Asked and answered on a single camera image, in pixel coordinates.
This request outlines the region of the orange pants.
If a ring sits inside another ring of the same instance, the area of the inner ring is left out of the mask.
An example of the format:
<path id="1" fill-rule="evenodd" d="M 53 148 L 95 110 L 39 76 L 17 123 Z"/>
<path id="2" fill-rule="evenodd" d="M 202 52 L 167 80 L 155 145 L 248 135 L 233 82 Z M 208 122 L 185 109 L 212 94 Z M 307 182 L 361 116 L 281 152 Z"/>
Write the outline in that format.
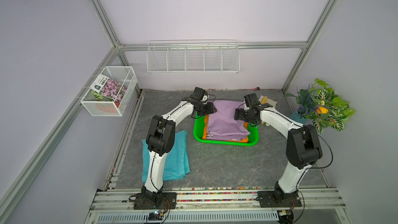
<path id="1" fill-rule="evenodd" d="M 202 139 L 204 140 L 210 140 L 210 135 L 208 134 L 208 116 L 205 116 L 204 118 L 204 131 L 203 131 L 203 137 Z M 227 140 L 227 142 L 238 142 L 238 143 L 248 143 L 249 138 L 248 136 L 246 136 L 244 139 L 233 139 L 233 140 Z"/>

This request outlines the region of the green plastic basket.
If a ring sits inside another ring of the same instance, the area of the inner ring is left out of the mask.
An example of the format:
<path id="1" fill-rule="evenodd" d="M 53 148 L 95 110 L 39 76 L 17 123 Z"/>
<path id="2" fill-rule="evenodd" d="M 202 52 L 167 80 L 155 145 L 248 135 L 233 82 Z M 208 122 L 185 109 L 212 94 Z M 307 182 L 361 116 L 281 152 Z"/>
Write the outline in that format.
<path id="1" fill-rule="evenodd" d="M 219 140 L 204 140 L 204 139 L 202 139 L 204 125 L 205 125 L 204 118 L 205 118 L 205 116 L 203 116 L 201 118 L 196 118 L 195 122 L 194 122 L 194 129 L 193 129 L 193 136 L 195 137 L 195 139 L 197 141 L 199 141 L 201 143 L 248 147 L 248 146 L 256 145 L 259 141 L 258 127 L 251 127 L 250 124 L 248 124 L 248 123 L 244 124 L 245 129 L 250 132 L 250 134 L 248 135 L 248 138 L 249 138 L 248 143 L 227 142 L 227 141 L 219 141 Z"/>

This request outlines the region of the purple pants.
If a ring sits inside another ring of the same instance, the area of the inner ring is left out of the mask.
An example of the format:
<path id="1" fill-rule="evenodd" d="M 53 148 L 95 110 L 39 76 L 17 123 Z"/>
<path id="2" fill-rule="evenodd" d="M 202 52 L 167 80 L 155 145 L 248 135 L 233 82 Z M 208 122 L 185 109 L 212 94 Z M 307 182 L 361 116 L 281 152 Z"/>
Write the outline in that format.
<path id="1" fill-rule="evenodd" d="M 250 134 L 244 127 L 245 122 L 234 120 L 234 113 L 241 106 L 241 102 L 230 100 L 215 100 L 217 112 L 208 115 L 208 134 L 210 140 L 244 139 Z"/>

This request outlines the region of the teal pants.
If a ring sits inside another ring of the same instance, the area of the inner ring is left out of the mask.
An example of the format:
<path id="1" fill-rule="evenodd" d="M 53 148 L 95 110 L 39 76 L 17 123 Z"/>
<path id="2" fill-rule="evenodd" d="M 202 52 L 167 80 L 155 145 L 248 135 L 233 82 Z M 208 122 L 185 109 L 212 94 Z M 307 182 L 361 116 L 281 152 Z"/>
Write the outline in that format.
<path id="1" fill-rule="evenodd" d="M 148 177 L 150 152 L 146 139 L 143 143 L 143 175 L 142 182 L 145 183 Z M 189 157 L 187 152 L 187 132 L 182 130 L 176 133 L 175 143 L 165 160 L 163 173 L 164 181 L 183 179 L 190 172 Z"/>

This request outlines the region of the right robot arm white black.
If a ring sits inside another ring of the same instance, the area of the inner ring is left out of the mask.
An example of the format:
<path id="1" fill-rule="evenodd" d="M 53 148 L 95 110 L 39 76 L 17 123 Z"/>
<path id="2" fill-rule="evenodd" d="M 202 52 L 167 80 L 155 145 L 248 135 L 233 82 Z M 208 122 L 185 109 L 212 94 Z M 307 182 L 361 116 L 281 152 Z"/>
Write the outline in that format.
<path id="1" fill-rule="evenodd" d="M 288 164 L 269 196 L 277 205 L 292 202 L 298 197 L 299 185 L 307 171 L 322 158 L 320 135 L 316 128 L 296 122 L 271 105 L 261 104 L 255 93 L 244 96 L 244 107 L 235 110 L 234 119 L 251 125 L 268 123 L 287 139 Z"/>

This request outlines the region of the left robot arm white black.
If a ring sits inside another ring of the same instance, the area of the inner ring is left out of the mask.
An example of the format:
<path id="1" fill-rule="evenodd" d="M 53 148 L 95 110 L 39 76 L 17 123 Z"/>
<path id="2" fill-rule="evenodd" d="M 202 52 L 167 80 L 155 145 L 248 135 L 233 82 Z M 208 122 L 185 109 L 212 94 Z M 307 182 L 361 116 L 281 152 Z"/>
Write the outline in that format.
<path id="1" fill-rule="evenodd" d="M 196 87 L 171 111 L 152 117 L 146 138 L 150 160 L 147 179 L 142 187 L 144 199 L 154 204 L 162 201 L 164 167 L 175 144 L 176 127 L 186 117 L 193 117 L 194 114 L 203 117 L 216 111 L 214 103 L 208 100 L 207 91 Z"/>

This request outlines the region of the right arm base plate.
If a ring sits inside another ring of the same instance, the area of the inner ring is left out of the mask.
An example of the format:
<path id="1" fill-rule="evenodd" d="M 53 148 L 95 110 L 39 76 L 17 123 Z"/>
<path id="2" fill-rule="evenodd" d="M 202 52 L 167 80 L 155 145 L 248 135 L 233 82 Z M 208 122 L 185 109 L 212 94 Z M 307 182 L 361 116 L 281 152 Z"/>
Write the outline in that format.
<path id="1" fill-rule="evenodd" d="M 260 203 L 262 208 L 275 208 L 275 207 L 283 207 L 283 208 L 294 208 L 294 207 L 302 207 L 301 199 L 298 195 L 298 192 L 293 192 L 286 194 L 282 191 L 259 191 L 256 201 Z"/>

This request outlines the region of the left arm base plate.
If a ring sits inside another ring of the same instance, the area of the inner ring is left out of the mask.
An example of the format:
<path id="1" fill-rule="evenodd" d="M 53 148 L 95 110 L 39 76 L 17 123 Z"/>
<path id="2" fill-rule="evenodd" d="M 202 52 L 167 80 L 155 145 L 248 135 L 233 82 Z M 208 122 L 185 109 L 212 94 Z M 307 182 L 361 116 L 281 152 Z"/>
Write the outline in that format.
<path id="1" fill-rule="evenodd" d="M 149 194 L 139 193 L 135 196 L 133 208 L 135 210 L 155 210 L 155 209 L 175 209 L 177 203 L 177 193 Z"/>

